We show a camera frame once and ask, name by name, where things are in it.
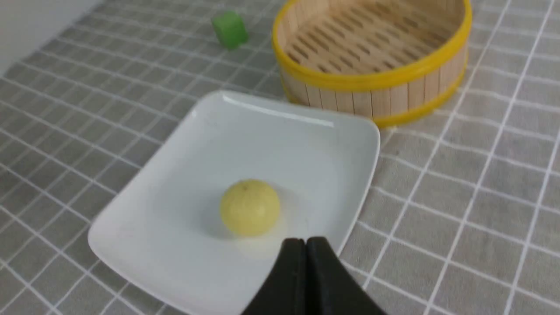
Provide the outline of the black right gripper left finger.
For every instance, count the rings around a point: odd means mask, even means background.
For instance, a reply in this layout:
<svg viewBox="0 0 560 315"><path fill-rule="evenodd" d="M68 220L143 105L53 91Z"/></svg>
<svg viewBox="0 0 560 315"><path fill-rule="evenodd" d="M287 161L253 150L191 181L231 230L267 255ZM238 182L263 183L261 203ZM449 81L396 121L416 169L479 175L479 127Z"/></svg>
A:
<svg viewBox="0 0 560 315"><path fill-rule="evenodd" d="M304 315L306 309L305 241L286 238L276 261L244 315Z"/></svg>

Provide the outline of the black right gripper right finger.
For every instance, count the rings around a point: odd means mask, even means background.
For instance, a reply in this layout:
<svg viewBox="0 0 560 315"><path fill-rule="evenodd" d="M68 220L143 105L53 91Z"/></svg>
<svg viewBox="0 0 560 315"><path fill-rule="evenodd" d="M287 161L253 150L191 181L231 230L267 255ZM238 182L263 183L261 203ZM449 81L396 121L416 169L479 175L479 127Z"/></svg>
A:
<svg viewBox="0 0 560 315"><path fill-rule="evenodd" d="M324 237L306 243L307 315L384 315L346 271Z"/></svg>

